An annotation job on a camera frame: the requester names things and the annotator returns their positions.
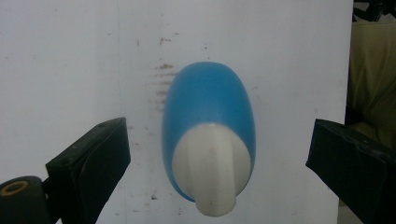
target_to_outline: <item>blue plastic shell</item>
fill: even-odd
[[[253,171],[255,129],[247,92],[230,68],[220,63],[193,63],[175,77],[163,112],[163,163],[176,191],[193,202],[177,185],[172,158],[178,141],[190,128],[217,123],[233,130],[247,146]]]

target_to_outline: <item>white backdrop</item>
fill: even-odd
[[[352,1],[0,0],[0,182],[124,116],[132,162],[98,223],[334,224],[337,198],[304,166],[315,118],[342,122]],[[161,121],[184,66],[225,63],[253,107],[257,158],[231,214],[171,187]]]

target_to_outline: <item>beige fabric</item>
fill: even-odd
[[[396,22],[352,25],[347,103],[367,120],[358,130],[396,148]]]

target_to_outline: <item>white cap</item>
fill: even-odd
[[[172,160],[180,189],[210,217],[231,212],[248,183],[250,156],[231,129],[215,123],[188,130],[177,143]]]

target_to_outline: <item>white board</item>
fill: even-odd
[[[334,224],[337,198],[304,166],[315,118],[342,122],[352,1],[1,1],[0,182],[124,116],[132,162],[98,223]],[[227,216],[171,187],[161,121],[176,73],[240,76],[257,132],[253,176]]]

